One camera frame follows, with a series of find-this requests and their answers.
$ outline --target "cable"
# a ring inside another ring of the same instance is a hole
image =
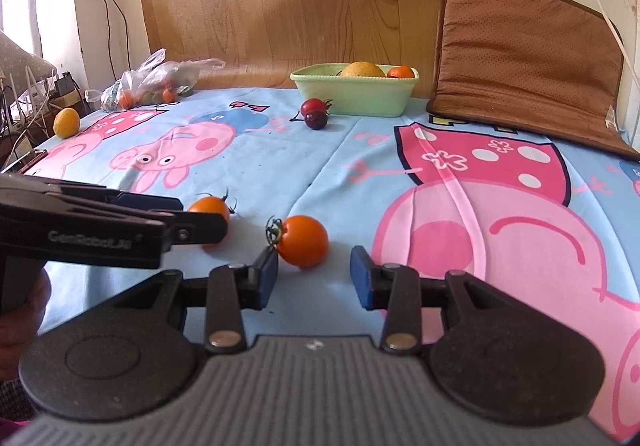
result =
[[[104,2],[104,8],[106,10],[107,13],[107,30],[108,30],[108,42],[107,42],[107,47],[108,47],[108,52],[109,52],[109,62],[111,64],[111,72],[113,73],[113,79],[116,80],[118,79],[113,67],[113,58],[111,57],[111,23],[110,23],[110,19],[109,19],[109,4],[107,3],[107,0],[102,0]],[[130,56],[130,49],[129,49],[129,23],[127,22],[127,17],[125,16],[122,8],[120,7],[120,5],[116,2],[116,0],[111,0],[114,5],[118,8],[118,11],[120,12],[120,15],[122,16],[122,19],[124,20],[124,32],[125,32],[125,38],[126,38],[126,42],[127,42],[127,65],[129,66],[128,68],[131,68],[131,56]]]
[[[640,92],[640,79],[638,79],[638,74],[636,74],[636,69],[634,68],[634,65],[631,63],[631,58],[629,57],[629,54],[626,52],[625,46],[622,44],[622,40],[620,39],[620,36],[618,35],[618,32],[616,31],[616,28],[613,27],[613,24],[611,23],[611,20],[607,16],[607,13],[605,12],[604,7],[602,7],[601,1],[600,0],[596,0],[596,2],[598,3],[598,7],[600,8],[600,12],[602,13],[602,15],[604,17],[605,22],[607,22],[607,25],[609,26],[609,29],[613,33],[613,36],[616,39],[616,42],[618,43],[618,47],[620,47],[620,50],[622,51],[622,55],[623,55],[623,57],[625,59],[625,63],[629,67],[629,70],[631,70],[631,76],[632,76],[632,78],[634,80],[634,83],[636,84],[636,87],[638,88],[638,91]],[[636,124],[634,125],[633,134],[629,138],[631,146],[633,146],[634,139],[636,138],[636,132],[638,132],[638,123],[639,122],[640,122],[640,110],[638,111],[638,114],[636,115]]]
[[[17,153],[15,153],[15,149],[18,147],[18,143],[20,142],[20,140],[24,137],[24,134],[26,134],[31,125],[33,124],[33,122],[38,118],[38,116],[40,115],[41,111],[44,109],[44,107],[47,105],[47,103],[49,103],[49,93],[51,92],[51,90],[53,89],[53,85],[55,83],[55,81],[53,81],[53,78],[56,76],[56,71],[54,70],[51,73],[51,83],[49,85],[49,89],[47,89],[47,93],[44,95],[42,104],[40,105],[40,108],[38,109],[38,111],[33,115],[33,117],[31,118],[31,121],[29,122],[29,124],[27,125],[27,127],[24,129],[23,133],[20,134],[20,136],[18,136],[18,139],[15,140],[15,144],[14,147],[11,149],[11,152],[9,152],[9,154],[11,155],[12,153],[14,155],[16,155],[17,158]]]

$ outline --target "dark red cherry tomato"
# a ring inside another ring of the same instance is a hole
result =
[[[300,114],[304,118],[307,114],[311,112],[326,112],[328,105],[318,98],[311,98],[310,100],[306,100],[300,106]]]
[[[306,126],[313,130],[320,130],[326,126],[327,119],[328,116],[326,112],[323,110],[315,110],[305,116],[305,123]]]

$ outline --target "black cable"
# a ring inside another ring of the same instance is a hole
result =
[[[111,72],[113,73],[113,79],[116,80],[116,73],[115,70],[113,68],[113,59],[111,57],[111,24],[110,24],[110,20],[109,20],[109,5],[107,3],[107,0],[102,0],[104,2],[104,7],[107,13],[107,29],[108,29],[108,49],[109,49],[109,62],[111,63]],[[122,8],[120,7],[120,5],[116,2],[116,0],[111,0],[114,5],[116,6],[116,8],[118,9],[118,11],[120,12],[122,19],[124,20],[124,32],[125,32],[125,38],[126,38],[126,42],[127,42],[127,65],[129,66],[128,68],[131,68],[131,56],[130,56],[130,50],[129,50],[129,23],[127,22],[127,17],[125,16]]]
[[[80,103],[82,103],[82,108],[84,109],[84,114],[86,116],[88,116],[91,113],[91,108],[89,107],[89,103],[87,103],[86,99],[82,96],[82,94],[80,92],[80,87],[76,83],[76,80],[73,79],[73,76],[71,74],[69,74],[69,77],[71,78],[71,81],[73,82],[74,87],[76,88],[76,91],[78,92],[78,97],[80,98]]]

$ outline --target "brown cushion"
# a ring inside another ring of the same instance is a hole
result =
[[[623,58],[571,0],[442,0],[428,110],[640,158],[606,123]]]

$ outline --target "peppa pig print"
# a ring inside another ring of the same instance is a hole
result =
[[[111,169],[133,168],[138,177],[132,186],[144,193],[162,176],[162,184],[172,189],[189,175],[191,167],[211,159],[227,148],[235,137],[268,124],[269,118],[248,110],[223,110],[176,126],[164,136],[120,152],[110,162]]]
[[[27,175],[62,179],[67,166],[87,155],[105,139],[122,134],[163,112],[165,110],[127,110],[105,116],[81,134],[65,139],[49,150],[47,156],[31,168]]]
[[[640,304],[607,291],[604,249],[569,209],[555,145],[418,123],[397,126],[396,143],[416,185],[384,213],[373,259],[429,278],[466,270],[582,333],[606,363],[591,417],[618,440],[640,431]],[[354,184],[397,173],[348,168]],[[423,318],[432,342],[441,324],[432,311]]]

